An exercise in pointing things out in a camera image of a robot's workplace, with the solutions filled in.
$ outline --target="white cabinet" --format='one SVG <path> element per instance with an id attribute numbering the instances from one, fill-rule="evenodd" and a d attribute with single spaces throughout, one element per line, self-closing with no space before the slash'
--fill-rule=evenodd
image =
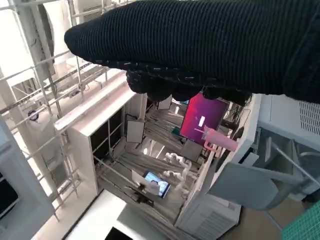
<path id="1" fill-rule="evenodd" d="M 8 204 L 2 207 L 0 212 L 0 239 L 31 239 L 52 216 L 54 208 L 2 117 L 0 173 L 2 181 L 6 181 L 17 193 L 17 198 L 8 207 Z M 6 198 L 8 188 L 3 186 L 2 189 L 0 187 L 0 197 Z"/>

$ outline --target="white panel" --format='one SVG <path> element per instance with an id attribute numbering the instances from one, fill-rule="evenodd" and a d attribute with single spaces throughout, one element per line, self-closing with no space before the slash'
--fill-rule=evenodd
<path id="1" fill-rule="evenodd" d="M 78 168 L 77 172 L 83 183 L 97 195 L 98 185 L 90 136 L 83 135 L 72 127 L 67 132 L 71 144 L 71 161 Z"/>
<path id="2" fill-rule="evenodd" d="M 0 172 L 19 199 L 13 209 L 0 220 L 0 225 L 4 228 L 0 239 L 31 239 L 52 216 L 54 209 L 2 117 L 0 144 L 6 146 L 0 147 Z"/>
<path id="3" fill-rule="evenodd" d="M 253 166 L 255 162 L 258 160 L 259 155 L 250 152 L 249 155 L 246 157 L 246 159 L 243 161 L 243 165 L 246 165 L 248 167 Z"/>
<path id="4" fill-rule="evenodd" d="M 126 141 L 128 143 L 141 143 L 144 136 L 145 122 L 128 120 L 126 127 Z"/>
<path id="5" fill-rule="evenodd" d="M 163 100 L 163 101 L 160 101 L 158 103 L 158 109 L 161 110 L 161 109 L 169 109 L 170 106 L 171 106 L 171 101 L 172 101 L 172 95 L 169 96 L 167 99 Z"/>

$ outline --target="green cutting mat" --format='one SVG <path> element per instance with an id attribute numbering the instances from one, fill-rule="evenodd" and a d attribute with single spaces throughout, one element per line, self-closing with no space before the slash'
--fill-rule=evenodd
<path id="1" fill-rule="evenodd" d="M 320 240 L 320 201 L 282 230 L 282 240 Z"/>

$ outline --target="pink screen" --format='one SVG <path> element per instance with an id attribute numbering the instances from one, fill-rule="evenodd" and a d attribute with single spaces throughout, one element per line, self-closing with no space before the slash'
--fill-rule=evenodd
<path id="1" fill-rule="evenodd" d="M 189 101 L 180 134 L 203 146 L 205 144 L 205 140 L 202 139 L 203 133 L 195 129 L 203 131 L 206 125 L 216 130 L 226 113 L 227 107 L 228 103 L 219 99 L 206 99 L 199 92 Z"/>

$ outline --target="pink object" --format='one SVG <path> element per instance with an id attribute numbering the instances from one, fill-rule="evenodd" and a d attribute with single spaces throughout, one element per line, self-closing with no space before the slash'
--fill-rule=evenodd
<path id="1" fill-rule="evenodd" d="M 213 152 L 216 150 L 209 147 L 209 143 L 218 145 L 231 152 L 234 152 L 238 147 L 238 143 L 236 141 L 207 126 L 204 126 L 202 138 L 205 140 L 204 147 Z"/>

